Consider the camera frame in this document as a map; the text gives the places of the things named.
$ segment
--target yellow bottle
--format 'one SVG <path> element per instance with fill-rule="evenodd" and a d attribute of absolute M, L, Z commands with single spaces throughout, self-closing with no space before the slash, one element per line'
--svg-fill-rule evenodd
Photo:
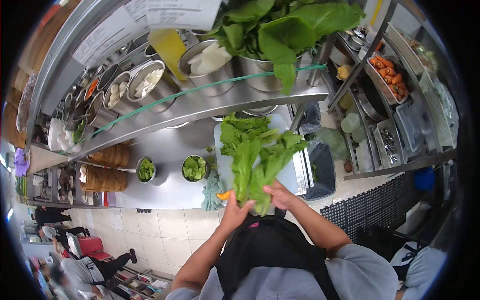
<path fill-rule="evenodd" d="M 148 41 L 175 77 L 181 81 L 187 80 L 178 67 L 180 57 L 187 51 L 187 48 L 177 31 L 175 29 L 154 29 L 150 31 Z"/>

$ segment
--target black apron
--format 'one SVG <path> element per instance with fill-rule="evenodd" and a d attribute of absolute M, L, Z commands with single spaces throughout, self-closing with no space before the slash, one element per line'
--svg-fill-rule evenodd
<path fill-rule="evenodd" d="M 258 226 L 250 227 L 257 222 Z M 224 300 L 232 299 L 250 270 L 259 266 L 309 271 L 328 300 L 340 300 L 325 258 L 325 249 L 310 245 L 297 225 L 265 216 L 249 218 L 234 231 L 215 267 Z"/>

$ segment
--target hand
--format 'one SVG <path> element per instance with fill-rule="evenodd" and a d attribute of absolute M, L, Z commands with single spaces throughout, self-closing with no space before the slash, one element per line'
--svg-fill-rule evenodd
<path fill-rule="evenodd" d="M 219 228 L 224 229 L 229 234 L 240 226 L 247 217 L 248 211 L 250 211 L 255 205 L 255 201 L 249 200 L 242 208 L 239 207 L 237 202 L 237 196 L 235 192 L 231 190 L 230 197 L 225 208 L 222 221 Z"/>
<path fill-rule="evenodd" d="M 272 195 L 272 204 L 279 209 L 288 210 L 298 198 L 290 193 L 283 184 L 275 180 L 272 186 L 265 185 L 264 192 Z"/>

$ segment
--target gray shirt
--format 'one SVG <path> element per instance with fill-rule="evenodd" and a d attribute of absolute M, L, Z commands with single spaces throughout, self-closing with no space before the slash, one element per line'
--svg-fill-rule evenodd
<path fill-rule="evenodd" d="M 82 292 L 92 292 L 92 285 L 94 282 L 105 281 L 102 273 L 92 262 L 90 257 L 84 257 L 80 260 L 65 258 L 61 266 L 63 271 L 67 274 L 74 290 Z"/>
<path fill-rule="evenodd" d="M 330 278 L 341 300 L 394 299 L 398 277 L 383 257 L 365 247 L 349 244 L 340 249 L 336 258 L 325 261 Z M 202 289 L 179 288 L 167 300 L 222 299 L 216 268 Z M 272 267 L 253 268 L 243 280 L 233 300 L 243 299 L 316 299 L 326 297 L 313 274 L 299 269 Z"/>
<path fill-rule="evenodd" d="M 53 237 L 57 236 L 57 230 L 53 227 L 43 226 L 42 231 L 43 233 L 45 233 L 45 236 L 49 239 L 52 239 Z"/>

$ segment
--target white tile floor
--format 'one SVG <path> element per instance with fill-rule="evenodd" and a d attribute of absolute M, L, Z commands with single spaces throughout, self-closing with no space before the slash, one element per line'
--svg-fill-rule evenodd
<path fill-rule="evenodd" d="M 322 125 L 339 129 L 340 124 L 322 108 Z M 332 196 L 306 202 L 320 213 L 325 206 L 346 200 L 359 193 L 383 185 L 392 178 L 384 176 L 344 180 L 344 161 L 335 162 L 336 192 Z M 152 269 L 158 276 L 173 278 L 190 255 L 195 252 L 220 224 L 224 209 L 204 212 L 201 209 L 156 210 L 137 213 L 136 209 L 71 209 L 74 226 L 83 226 L 102 239 L 105 251 L 118 257 L 134 248 L 138 263 L 128 266 L 136 270 Z M 286 217 L 298 221 L 290 213 Z"/>

